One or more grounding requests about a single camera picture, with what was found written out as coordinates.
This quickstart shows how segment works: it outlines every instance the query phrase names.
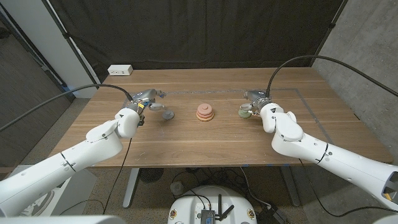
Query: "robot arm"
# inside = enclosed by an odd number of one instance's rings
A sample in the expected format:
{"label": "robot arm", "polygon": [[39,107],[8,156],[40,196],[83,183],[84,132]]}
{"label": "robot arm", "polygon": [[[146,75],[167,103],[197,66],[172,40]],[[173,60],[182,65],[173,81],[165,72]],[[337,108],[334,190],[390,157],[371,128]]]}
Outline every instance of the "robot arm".
{"label": "robot arm", "polygon": [[142,112],[146,106],[152,106],[156,95],[161,94],[159,90],[146,90],[135,95],[114,120],[90,130],[85,141],[1,181],[0,217],[18,215],[76,172],[118,154],[123,149],[119,138],[129,139],[136,134],[137,127],[144,123]]}
{"label": "robot arm", "polygon": [[362,188],[386,207],[398,210],[397,166],[365,158],[306,134],[292,112],[284,113],[278,104],[263,97],[261,91],[248,93],[244,96],[252,96],[251,106],[262,118],[265,132],[275,132],[271,143],[275,151],[313,162]]}

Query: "white outlet box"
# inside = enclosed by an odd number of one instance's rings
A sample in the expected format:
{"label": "white outlet box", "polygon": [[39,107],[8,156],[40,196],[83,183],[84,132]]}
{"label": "white outlet box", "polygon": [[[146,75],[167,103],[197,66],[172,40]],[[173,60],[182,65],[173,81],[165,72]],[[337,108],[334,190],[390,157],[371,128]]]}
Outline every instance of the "white outlet box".
{"label": "white outlet box", "polygon": [[110,75],[130,75],[132,72],[131,65],[111,65],[108,68]]}

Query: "black cable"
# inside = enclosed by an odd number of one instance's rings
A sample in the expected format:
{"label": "black cable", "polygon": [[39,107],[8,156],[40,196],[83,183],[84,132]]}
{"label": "black cable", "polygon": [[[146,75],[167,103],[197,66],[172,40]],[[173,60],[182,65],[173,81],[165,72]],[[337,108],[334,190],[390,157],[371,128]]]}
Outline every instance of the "black cable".
{"label": "black cable", "polygon": [[124,156],[122,166],[120,167],[119,173],[118,173],[118,175],[116,176],[116,180],[114,180],[114,183],[113,183],[113,186],[112,186],[112,189],[111,189],[111,193],[109,193],[108,199],[106,200],[104,212],[102,213],[103,215],[105,215],[106,207],[108,206],[109,200],[110,200],[111,195],[112,195],[112,191],[113,191],[113,189],[114,189],[114,186],[116,185],[116,182],[118,181],[118,178],[119,178],[119,176],[120,176],[120,173],[122,172],[122,169],[123,169],[123,166],[124,166],[124,162],[126,161],[127,155],[129,154],[130,145],[131,145],[131,140],[132,140],[132,138],[130,139],[129,147],[127,148],[126,155]]}
{"label": "black cable", "polygon": [[311,189],[312,189],[312,191],[313,191],[313,194],[314,194],[315,197],[317,198],[319,204],[320,204],[321,207],[324,209],[324,211],[327,212],[329,215],[331,215],[331,216],[333,216],[333,217],[340,218],[340,217],[346,216],[346,215],[348,215],[348,214],[350,214],[350,213],[353,213],[353,212],[356,212],[356,211],[359,211],[359,210],[370,209],[370,208],[371,208],[371,209],[386,210],[386,211],[389,211],[389,212],[396,212],[396,213],[398,213],[397,210],[393,210],[393,209],[390,209],[390,208],[375,207],[375,206],[365,206],[365,207],[355,208],[355,209],[352,209],[352,210],[350,210],[350,211],[348,211],[348,212],[345,212],[345,213],[343,213],[343,214],[341,214],[341,215],[335,215],[335,214],[330,213],[330,212],[323,206],[323,204],[321,203],[321,201],[320,201],[320,199],[319,199],[317,193],[315,192],[315,189],[313,188],[312,182],[311,182],[311,180],[310,180],[310,177],[309,177],[308,174],[307,174],[307,171],[305,170],[305,166],[304,166],[303,162],[301,161],[301,159],[299,159],[299,161],[301,162],[301,165],[303,166],[305,176],[307,177],[308,181],[310,182],[310,185],[311,185]]}
{"label": "black cable", "polygon": [[30,109],[29,111],[26,111],[24,114],[20,115],[20,116],[17,117],[16,119],[13,119],[13,120],[10,121],[8,124],[6,124],[6,125],[4,125],[3,127],[1,127],[1,128],[0,128],[0,132],[2,132],[3,130],[5,130],[6,128],[10,127],[11,125],[15,124],[16,122],[18,122],[20,119],[24,118],[25,116],[27,116],[27,115],[30,114],[31,112],[33,112],[33,111],[35,111],[35,110],[41,108],[42,106],[46,105],[47,103],[50,103],[50,102],[53,101],[53,100],[56,100],[56,99],[58,99],[58,98],[60,98],[60,97],[62,97],[62,96],[65,96],[65,95],[69,94],[69,93],[73,93],[74,91],[82,90],[82,89],[89,88],[89,87],[96,87],[96,86],[110,87],[110,88],[115,88],[115,89],[121,90],[124,94],[126,94],[127,99],[128,99],[129,101],[132,101],[132,97],[131,97],[130,93],[128,93],[125,89],[123,89],[123,88],[121,88],[121,87],[118,87],[118,86],[115,86],[115,85],[109,85],[109,84],[89,84],[89,85],[84,85],[84,86],[81,86],[81,87],[78,87],[78,88],[75,88],[75,89],[66,91],[65,93],[61,93],[61,94],[59,94],[59,95],[57,95],[57,96],[55,96],[55,97],[53,97],[53,98],[51,98],[51,99],[48,99],[48,100],[44,101],[43,103],[41,103],[41,104],[39,104],[39,105],[33,107],[33,108]]}
{"label": "black cable", "polygon": [[207,197],[205,197],[205,196],[203,196],[203,195],[198,195],[198,194],[196,194],[192,189],[190,190],[194,195],[196,195],[196,196],[198,196],[198,197],[204,197],[208,202],[209,202],[209,210],[211,210],[211,202],[210,202],[210,200],[207,198]]}
{"label": "black cable", "polygon": [[202,204],[203,204],[203,209],[204,210],[206,210],[206,206],[205,206],[205,203],[203,202],[203,200],[199,197],[199,196],[201,196],[201,195],[183,195],[183,196],[181,196],[181,197],[179,197],[179,198],[182,198],[182,197],[186,197],[186,196],[194,196],[194,197],[198,197],[199,198],[199,200],[202,202]]}
{"label": "black cable", "polygon": [[73,208],[73,207],[76,206],[76,205],[79,205],[79,204],[81,204],[81,203],[83,203],[83,202],[89,202],[89,201],[95,201],[95,202],[101,203],[101,205],[102,205],[102,210],[104,210],[104,204],[102,203],[102,201],[97,200],[97,199],[88,199],[88,200],[84,200],[84,201],[82,201],[82,202],[79,202],[79,203],[77,203],[77,204],[75,204],[75,205],[72,205],[71,207],[69,207],[69,208],[67,208],[66,210],[64,210],[63,212],[61,212],[60,215],[62,215],[64,212],[66,212],[67,210]]}
{"label": "black cable", "polygon": [[[184,174],[184,173],[193,174],[193,173],[189,173],[189,172],[187,172],[187,171],[179,172],[178,174],[176,174],[176,175],[174,176],[174,178],[173,178],[173,180],[172,180],[172,183],[174,183],[174,180],[175,180],[176,177],[178,177],[179,175]],[[198,179],[198,177],[197,177],[195,174],[193,174],[193,175],[195,176],[195,178],[196,178],[196,180],[197,180],[197,184],[199,185],[199,179]]]}
{"label": "black cable", "polygon": [[270,89],[271,89],[272,80],[274,79],[274,77],[276,76],[276,74],[279,72],[279,70],[280,70],[281,68],[285,67],[289,62],[292,62],[292,61],[294,61],[294,60],[304,59],[304,58],[320,58],[320,59],[325,59],[325,60],[329,60],[329,61],[331,61],[331,62],[335,62],[335,63],[337,63],[337,64],[340,64],[340,65],[342,65],[342,66],[344,66],[344,67],[346,67],[346,68],[349,68],[349,69],[351,69],[352,71],[354,71],[354,72],[360,74],[360,75],[361,75],[362,77],[364,77],[365,79],[369,80],[370,82],[373,82],[374,84],[378,85],[379,87],[383,88],[384,90],[388,91],[389,93],[393,94],[394,96],[398,96],[398,93],[397,93],[396,91],[391,90],[390,88],[386,87],[386,86],[383,85],[382,83],[380,83],[380,82],[376,81],[375,79],[371,78],[369,75],[367,75],[367,74],[365,74],[365,73],[359,71],[358,69],[356,69],[356,68],[352,67],[351,65],[348,65],[348,64],[346,64],[346,63],[344,63],[344,62],[342,62],[342,61],[339,61],[339,60],[334,59],[334,58],[326,57],[326,56],[321,56],[321,55],[303,55],[303,56],[295,57],[295,58],[292,58],[292,59],[286,61],[285,63],[283,63],[281,66],[279,66],[279,67],[274,71],[274,73],[272,74],[272,76],[271,76],[271,78],[270,78],[270,80],[269,80],[269,83],[268,83],[268,87],[267,87],[267,91],[266,91],[266,97],[269,97],[269,92],[270,92]]}

